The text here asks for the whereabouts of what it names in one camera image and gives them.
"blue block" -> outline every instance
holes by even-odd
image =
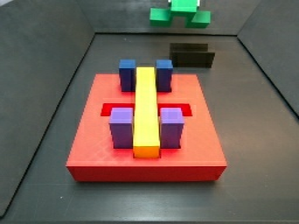
[[[137,61],[122,59],[119,61],[119,79],[122,92],[137,91]]]
[[[162,108],[161,144],[162,149],[181,149],[183,134],[183,111],[181,108]]]
[[[134,149],[134,109],[113,108],[110,131],[115,149]]]
[[[174,63],[169,59],[159,59],[155,62],[157,91],[173,92]]]

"yellow bar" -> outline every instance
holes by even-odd
[[[155,68],[137,68],[135,84],[135,158],[161,157]]]

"block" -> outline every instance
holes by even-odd
[[[134,109],[113,108],[110,131],[115,149],[134,148]]]
[[[186,20],[188,28],[206,28],[212,23],[212,12],[208,10],[198,10],[193,19]]]
[[[137,91],[137,61],[122,59],[119,61],[119,79],[123,92]]]
[[[169,9],[151,9],[150,14],[151,26],[169,27],[173,24],[171,11]]]
[[[209,52],[209,44],[171,43],[170,59],[174,67],[212,68],[216,52]]]
[[[198,0],[173,0],[173,16],[193,18],[198,10]]]
[[[163,108],[179,108],[182,110],[182,115],[183,116],[193,116],[193,108],[190,103],[159,103],[158,102],[158,111],[159,111],[159,116],[162,115],[162,109]]]
[[[154,67],[137,68],[134,154],[135,158],[161,157]]]
[[[161,149],[161,158],[137,159],[133,150],[114,150],[105,103],[133,103],[135,93],[123,93],[118,74],[95,76],[89,101],[71,146],[67,168],[82,182],[214,181],[228,167],[197,74],[173,75],[173,92],[158,93],[158,103],[192,105],[185,117],[182,148]]]
[[[161,141],[162,149],[181,149],[183,134],[183,111],[181,108],[162,108]]]
[[[171,6],[173,5],[173,0],[169,0],[169,5]],[[202,6],[202,0],[198,0],[198,7]]]
[[[173,92],[173,74],[174,64],[169,59],[159,59],[155,62],[157,72],[157,91],[158,92]]]

